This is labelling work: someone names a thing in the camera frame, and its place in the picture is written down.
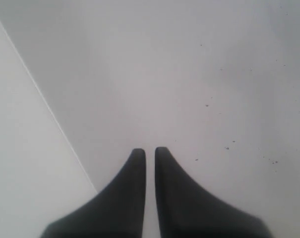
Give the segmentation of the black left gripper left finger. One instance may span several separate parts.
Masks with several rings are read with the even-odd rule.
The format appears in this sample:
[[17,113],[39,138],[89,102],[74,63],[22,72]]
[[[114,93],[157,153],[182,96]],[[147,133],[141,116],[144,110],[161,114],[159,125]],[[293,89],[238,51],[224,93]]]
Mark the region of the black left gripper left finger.
[[92,200],[49,224],[43,238],[140,238],[146,195],[146,155],[133,149],[116,177]]

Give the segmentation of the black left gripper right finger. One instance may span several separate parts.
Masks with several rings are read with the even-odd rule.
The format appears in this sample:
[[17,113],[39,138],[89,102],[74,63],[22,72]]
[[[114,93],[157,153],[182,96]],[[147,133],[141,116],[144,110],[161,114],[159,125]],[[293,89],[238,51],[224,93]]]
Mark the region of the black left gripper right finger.
[[155,150],[155,192],[163,238],[270,238],[258,217],[209,193],[166,147]]

